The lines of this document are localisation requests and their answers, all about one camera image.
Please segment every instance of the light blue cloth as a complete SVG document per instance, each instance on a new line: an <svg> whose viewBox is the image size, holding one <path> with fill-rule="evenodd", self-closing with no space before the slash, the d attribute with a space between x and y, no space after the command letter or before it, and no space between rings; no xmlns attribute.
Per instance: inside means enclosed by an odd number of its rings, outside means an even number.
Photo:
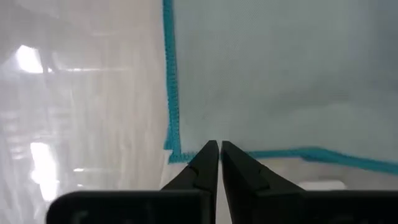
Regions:
<svg viewBox="0 0 398 224"><path fill-rule="evenodd" d="M397 11L393 0L164 0L170 161L216 139L398 173Z"/></svg>

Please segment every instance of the teal binding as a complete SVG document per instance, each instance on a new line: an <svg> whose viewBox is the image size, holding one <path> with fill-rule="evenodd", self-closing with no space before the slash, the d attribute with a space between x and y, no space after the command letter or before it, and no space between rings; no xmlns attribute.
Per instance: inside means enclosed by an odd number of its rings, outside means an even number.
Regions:
<svg viewBox="0 0 398 224"><path fill-rule="evenodd" d="M180 145L180 115L178 110L178 81L177 63L175 59L172 0L163 0L163 20L166 52L166 85L169 101L169 127L164 148L172 150L172 154L169 157L170 163L189 162L195 156L195 153L182 153ZM248 152L248 154L256 159L272 157L302 157L306 161L340 164L398 175L398 164L396 163L347 156L322 147L299 147L288 150L252 151Z"/></svg>

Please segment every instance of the blue stitched hem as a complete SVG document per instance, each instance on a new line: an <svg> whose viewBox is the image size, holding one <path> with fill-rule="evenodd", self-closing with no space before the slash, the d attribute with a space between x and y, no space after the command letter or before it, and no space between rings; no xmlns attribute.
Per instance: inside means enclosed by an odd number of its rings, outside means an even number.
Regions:
<svg viewBox="0 0 398 224"><path fill-rule="evenodd" d="M167 138L165 140L164 148L171 149L173 151L169 157L170 163L189 162L195 156L195 153L182 153L180 145L180 115L178 108L178 80L177 62L175 59L172 0L163 0L163 22L166 52L166 85L167 98L169 101L169 127L167 129ZM347 156L320 147L301 147L278 151L255 151L248 152L248 154L255 159L272 157L302 157L307 161L340 164L398 175L398 164L396 163Z"/></svg>

